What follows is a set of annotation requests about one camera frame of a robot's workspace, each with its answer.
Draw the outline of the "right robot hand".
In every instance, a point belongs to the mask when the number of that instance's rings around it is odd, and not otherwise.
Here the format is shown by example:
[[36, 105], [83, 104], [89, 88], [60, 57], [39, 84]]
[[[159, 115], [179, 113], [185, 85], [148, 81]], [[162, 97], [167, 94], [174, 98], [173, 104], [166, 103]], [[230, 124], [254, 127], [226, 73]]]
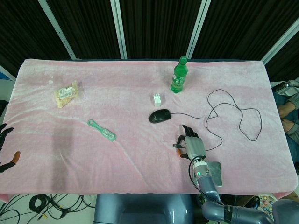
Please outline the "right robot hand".
[[185, 135], [180, 135], [177, 143], [173, 147], [177, 149], [179, 157], [193, 160], [205, 159], [206, 150], [202, 139], [195, 133], [192, 128], [182, 125], [185, 130]]

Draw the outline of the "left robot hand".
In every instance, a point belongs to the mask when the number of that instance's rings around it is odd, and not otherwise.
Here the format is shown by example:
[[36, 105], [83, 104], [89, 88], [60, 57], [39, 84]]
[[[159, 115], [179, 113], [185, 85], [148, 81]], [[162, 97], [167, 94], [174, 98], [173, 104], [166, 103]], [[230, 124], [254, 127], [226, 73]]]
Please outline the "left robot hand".
[[4, 173], [8, 169], [15, 166], [19, 159], [21, 152], [15, 151], [14, 154], [10, 152], [9, 155], [12, 156], [10, 160], [8, 160], [8, 147], [6, 146], [6, 138], [9, 133], [11, 133], [14, 130], [13, 127], [7, 127], [6, 123], [3, 123], [0, 125], [0, 172]]

